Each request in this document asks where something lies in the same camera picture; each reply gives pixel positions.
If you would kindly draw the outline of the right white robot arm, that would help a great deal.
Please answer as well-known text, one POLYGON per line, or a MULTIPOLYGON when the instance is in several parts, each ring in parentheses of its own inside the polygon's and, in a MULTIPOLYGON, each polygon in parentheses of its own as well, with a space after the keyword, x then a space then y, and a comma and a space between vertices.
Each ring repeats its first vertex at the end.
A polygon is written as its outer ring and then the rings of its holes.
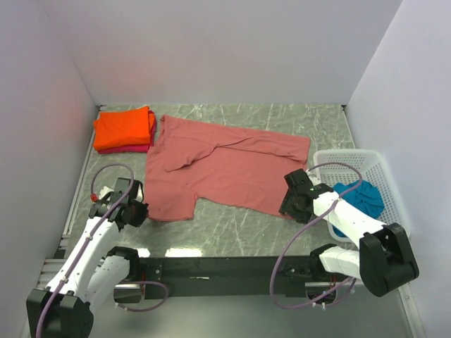
POLYGON ((299 169, 287 174, 288 190, 280 213, 297 222, 324 219, 339 229, 356 246, 355 250, 327 244, 309 255, 309 267, 302 275, 327 280, 339 274, 361 280, 375 296, 381 297, 419 277, 420 271, 407 232, 398 223, 389 225, 374 219, 356 207, 332 187, 313 183, 299 169))

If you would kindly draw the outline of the salmon pink t shirt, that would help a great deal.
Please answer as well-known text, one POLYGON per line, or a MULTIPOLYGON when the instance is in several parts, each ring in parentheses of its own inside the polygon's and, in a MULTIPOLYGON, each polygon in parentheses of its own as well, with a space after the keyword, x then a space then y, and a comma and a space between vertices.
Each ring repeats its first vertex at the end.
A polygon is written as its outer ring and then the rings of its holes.
POLYGON ((163 115, 147 153, 149 217, 190 220, 198 199, 279 216, 284 177, 307 166, 310 140, 163 115))

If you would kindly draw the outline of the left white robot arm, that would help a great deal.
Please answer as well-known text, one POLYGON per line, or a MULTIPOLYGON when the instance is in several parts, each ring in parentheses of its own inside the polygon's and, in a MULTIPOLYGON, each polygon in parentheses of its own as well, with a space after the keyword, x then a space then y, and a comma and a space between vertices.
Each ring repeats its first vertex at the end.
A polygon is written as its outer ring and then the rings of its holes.
POLYGON ((121 230, 140 227, 148 205, 142 183, 120 177, 113 191, 92 205, 84 232, 57 274, 27 300, 32 337, 88 337, 94 314, 117 284, 141 276, 137 250, 113 246, 121 230))

